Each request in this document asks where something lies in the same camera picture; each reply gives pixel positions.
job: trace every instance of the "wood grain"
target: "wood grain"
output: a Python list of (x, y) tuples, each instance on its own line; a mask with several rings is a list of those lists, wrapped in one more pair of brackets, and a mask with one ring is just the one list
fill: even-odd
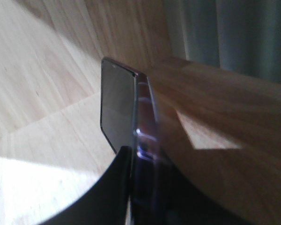
[(100, 60), (170, 56), (162, 2), (0, 1), (0, 138), (99, 91)]
[(114, 153), (99, 127), (99, 94), (0, 141), (0, 224), (37, 224), (84, 194)]
[(241, 217), (281, 224), (281, 85), (174, 58), (147, 74), (184, 175)]
[(0, 225), (38, 224), (102, 175), (101, 58), (153, 66), (165, 24), (161, 0), (0, 1)]

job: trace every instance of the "gray curtain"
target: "gray curtain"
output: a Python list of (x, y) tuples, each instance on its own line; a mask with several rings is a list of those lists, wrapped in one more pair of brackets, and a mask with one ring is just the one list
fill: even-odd
[(281, 83), (281, 0), (164, 0), (175, 56)]

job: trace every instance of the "light wood floor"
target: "light wood floor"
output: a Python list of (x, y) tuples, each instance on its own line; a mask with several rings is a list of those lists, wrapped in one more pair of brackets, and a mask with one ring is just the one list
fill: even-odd
[(0, 225), (58, 213), (114, 158), (101, 58), (145, 69), (170, 54), (161, 0), (0, 0)]

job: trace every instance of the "phone frame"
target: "phone frame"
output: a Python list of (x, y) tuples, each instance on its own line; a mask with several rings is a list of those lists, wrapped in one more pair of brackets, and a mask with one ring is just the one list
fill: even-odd
[[(159, 144), (158, 117), (152, 88), (145, 74), (111, 58), (104, 57), (102, 59), (102, 71), (105, 61), (109, 61), (117, 67), (127, 70), (134, 77), (132, 124), (134, 146), (131, 146), (133, 149), (131, 163), (132, 218), (135, 217), (136, 220), (142, 220), (143, 217), (153, 215), (150, 221), (147, 221), (147, 224), (159, 224), (164, 219), (167, 190), (170, 186), (169, 174), (171, 173), (172, 164), (161, 150)], [(102, 126), (102, 84), (103, 73), (101, 76), (100, 128), (113, 151), (117, 154)]]

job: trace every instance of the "phone screen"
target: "phone screen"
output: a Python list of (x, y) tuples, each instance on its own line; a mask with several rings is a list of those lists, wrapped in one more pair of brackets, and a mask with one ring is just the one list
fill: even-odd
[(133, 147), (135, 85), (133, 73), (108, 60), (102, 61), (101, 129), (117, 153)]

